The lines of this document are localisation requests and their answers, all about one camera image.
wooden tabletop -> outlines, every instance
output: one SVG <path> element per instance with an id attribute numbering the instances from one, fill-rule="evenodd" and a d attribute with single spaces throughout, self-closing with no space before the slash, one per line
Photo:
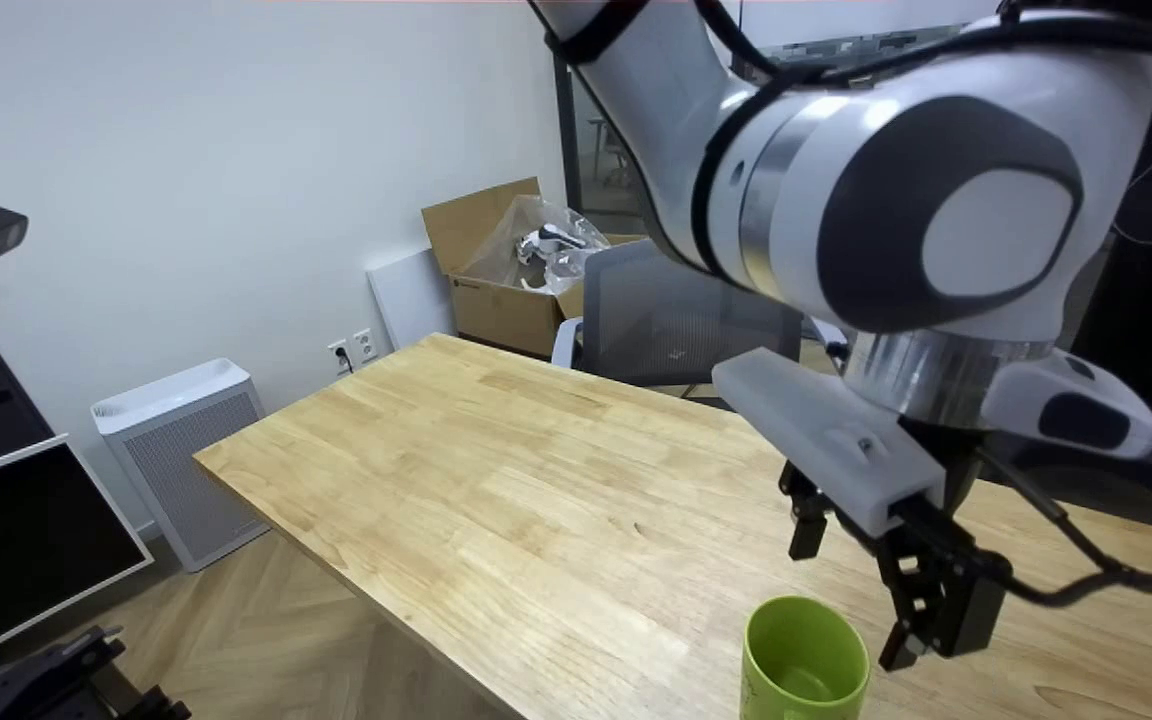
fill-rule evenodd
<path id="1" fill-rule="evenodd" d="M 200 464 L 524 716 L 736 716 L 744 616 L 840 608 L 876 656 L 872 560 L 788 564 L 780 456 L 732 412 L 424 340 L 212 444 Z M 1152 564 L 1152 528 L 1076 512 Z M 1012 492 L 960 520 L 1032 584 L 1088 564 Z M 1008 600 L 988 652 L 876 668 L 868 716 L 1152 716 L 1152 596 Z"/>

floor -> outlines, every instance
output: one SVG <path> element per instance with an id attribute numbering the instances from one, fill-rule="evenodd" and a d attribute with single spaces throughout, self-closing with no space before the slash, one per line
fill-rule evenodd
<path id="1" fill-rule="evenodd" d="M 508 716 L 284 532 L 172 576 L 100 624 L 120 628 L 120 672 L 136 688 L 160 684 L 200 720 Z"/>

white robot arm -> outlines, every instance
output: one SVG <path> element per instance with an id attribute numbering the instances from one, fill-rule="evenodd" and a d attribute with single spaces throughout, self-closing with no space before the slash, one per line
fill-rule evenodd
<path id="1" fill-rule="evenodd" d="M 672 256 L 860 332 L 844 380 L 772 352 L 716 368 L 724 400 L 804 476 L 796 500 L 820 492 L 852 536 L 884 544 L 928 520 L 912 500 L 952 512 L 952 456 L 916 428 L 1152 452 L 1148 404 L 1052 344 L 1152 120 L 1144 44 L 960 44 L 864 84 L 748 84 L 708 44 L 712 0 L 532 8 L 628 140 Z M 900 612 L 904 640 L 984 648 L 992 592 L 988 620 L 952 640 Z"/>

white wall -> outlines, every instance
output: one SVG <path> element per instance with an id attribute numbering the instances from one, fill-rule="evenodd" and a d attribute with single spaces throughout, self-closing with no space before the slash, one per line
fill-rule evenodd
<path id="1" fill-rule="evenodd" d="M 512 176 L 560 192 L 524 0 L 0 0 L 0 352 L 132 524 L 92 400 L 208 356 L 268 408 L 328 384 L 364 264 Z"/>
<path id="2" fill-rule="evenodd" d="M 756 44 L 868 36 L 992 16 L 996 0 L 740 0 L 740 24 Z"/>

